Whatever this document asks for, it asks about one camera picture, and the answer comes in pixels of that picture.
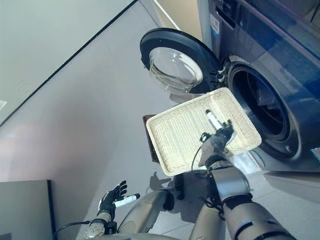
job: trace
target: robot leg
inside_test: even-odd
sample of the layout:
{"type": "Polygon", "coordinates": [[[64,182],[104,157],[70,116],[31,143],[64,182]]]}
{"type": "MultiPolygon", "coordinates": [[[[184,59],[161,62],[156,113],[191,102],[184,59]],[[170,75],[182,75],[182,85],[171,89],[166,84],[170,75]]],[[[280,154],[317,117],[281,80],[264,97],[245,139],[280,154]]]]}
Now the robot leg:
{"type": "Polygon", "coordinates": [[[189,240],[224,240],[225,234],[226,224],[219,217],[219,211],[204,204],[195,221],[189,240]]]}
{"type": "Polygon", "coordinates": [[[174,197],[166,190],[153,191],[140,199],[118,228],[119,233],[147,233],[156,222],[159,212],[172,210],[174,197]]]}

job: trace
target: white wall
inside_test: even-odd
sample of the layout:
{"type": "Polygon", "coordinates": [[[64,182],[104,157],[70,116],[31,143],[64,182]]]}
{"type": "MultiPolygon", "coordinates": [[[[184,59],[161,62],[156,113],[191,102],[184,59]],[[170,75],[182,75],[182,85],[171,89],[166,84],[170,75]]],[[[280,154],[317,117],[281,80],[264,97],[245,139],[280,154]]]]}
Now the white wall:
{"type": "Polygon", "coordinates": [[[0,123],[131,0],[0,0],[0,123]]]}

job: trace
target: white wicker tray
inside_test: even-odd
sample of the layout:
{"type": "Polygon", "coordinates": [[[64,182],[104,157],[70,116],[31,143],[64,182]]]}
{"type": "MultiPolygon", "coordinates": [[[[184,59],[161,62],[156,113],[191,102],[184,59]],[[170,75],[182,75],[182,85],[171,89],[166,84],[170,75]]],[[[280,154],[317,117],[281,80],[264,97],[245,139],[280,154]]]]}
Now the white wicker tray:
{"type": "MultiPolygon", "coordinates": [[[[209,109],[221,122],[232,121],[236,137],[227,146],[228,155],[251,150],[261,143],[261,137],[248,116],[226,87],[219,88],[174,106],[151,117],[146,128],[164,173],[174,176],[191,170],[193,157],[202,144],[203,132],[215,129],[206,116],[209,109]]],[[[194,167],[198,166],[201,150],[194,167]]]]}

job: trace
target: appliance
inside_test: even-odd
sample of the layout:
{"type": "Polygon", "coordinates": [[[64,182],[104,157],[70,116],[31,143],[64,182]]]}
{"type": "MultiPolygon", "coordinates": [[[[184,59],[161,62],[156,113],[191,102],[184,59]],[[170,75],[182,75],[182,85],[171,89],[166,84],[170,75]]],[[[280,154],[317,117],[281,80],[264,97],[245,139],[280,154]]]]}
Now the appliance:
{"type": "Polygon", "coordinates": [[[228,87],[262,137],[252,155],[263,170],[320,172],[320,13],[307,2],[210,1],[212,51],[157,28],[141,39],[141,60],[176,95],[228,87]]]}

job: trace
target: black cable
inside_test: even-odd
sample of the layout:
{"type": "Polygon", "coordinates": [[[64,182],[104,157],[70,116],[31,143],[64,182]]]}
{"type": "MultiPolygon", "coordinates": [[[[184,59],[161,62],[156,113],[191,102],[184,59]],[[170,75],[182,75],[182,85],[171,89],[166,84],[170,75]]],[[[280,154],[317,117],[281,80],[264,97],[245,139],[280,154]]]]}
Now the black cable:
{"type": "Polygon", "coordinates": [[[198,179],[206,179],[207,176],[201,176],[199,174],[196,174],[195,171],[194,171],[194,163],[195,163],[195,160],[196,160],[196,156],[197,154],[199,153],[200,149],[201,149],[202,145],[198,148],[198,150],[196,151],[194,157],[193,157],[193,160],[192,160],[192,164],[191,164],[191,172],[193,173],[193,175],[195,175],[198,179]]]}
{"type": "Polygon", "coordinates": [[[214,201],[208,201],[206,200],[204,197],[200,196],[199,197],[200,200],[204,201],[204,204],[210,208],[210,209],[217,209],[218,210],[218,215],[219,217],[222,219],[222,220],[226,220],[225,217],[224,217],[224,210],[219,206],[217,205],[214,201]]]}
{"type": "Polygon", "coordinates": [[[61,232],[61,230],[65,229],[67,227],[74,226],[74,225],[87,225],[87,224],[90,224],[90,221],[76,221],[76,222],[68,223],[68,224],[60,227],[57,231],[55,231],[55,233],[52,235],[52,240],[55,240],[56,239],[55,237],[57,236],[57,234],[59,232],[61,232]]]}

